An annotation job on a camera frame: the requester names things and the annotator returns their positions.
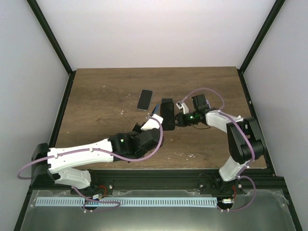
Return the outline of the phone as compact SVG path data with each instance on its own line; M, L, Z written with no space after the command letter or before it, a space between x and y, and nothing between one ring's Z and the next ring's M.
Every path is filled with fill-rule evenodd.
M173 99L172 98L163 98L161 100L161 103L172 103L173 102Z

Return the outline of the black phone case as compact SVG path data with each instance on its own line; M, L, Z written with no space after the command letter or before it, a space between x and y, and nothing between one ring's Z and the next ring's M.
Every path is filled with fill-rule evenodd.
M163 131L172 131L175 125L172 124L172 119L175 116L174 103L161 103L160 116L164 119L162 122Z

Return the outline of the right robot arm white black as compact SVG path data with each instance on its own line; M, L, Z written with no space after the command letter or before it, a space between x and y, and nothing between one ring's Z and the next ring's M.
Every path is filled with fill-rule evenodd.
M232 116L222 110L211 107L205 95L192 97L194 111L189 112L184 102L171 103L166 115L167 126L195 126L200 123L215 127L227 134L230 157L219 169L218 176L212 177L216 192L226 193L231 182L238 180L250 164L258 160L267 150L260 127L253 117Z

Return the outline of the black phone front table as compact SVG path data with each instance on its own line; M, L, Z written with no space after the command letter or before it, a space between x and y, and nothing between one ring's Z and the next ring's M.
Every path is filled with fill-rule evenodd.
M153 109L153 111L152 111L152 115L154 115L154 114L156 114L156 113L157 113L157 111L158 111L159 107L160 107L160 104L158 103L158 104L155 106L155 108Z

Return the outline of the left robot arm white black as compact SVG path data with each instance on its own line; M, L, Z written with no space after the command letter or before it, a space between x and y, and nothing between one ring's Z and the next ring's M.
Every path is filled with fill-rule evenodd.
M98 190L97 180L88 170L77 167L116 161L139 162L155 154L163 142L160 121L148 120L136 124L131 132L118 133L101 141L68 148L51 148L39 144L33 155L31 186L48 187L54 184L73 186L87 194Z

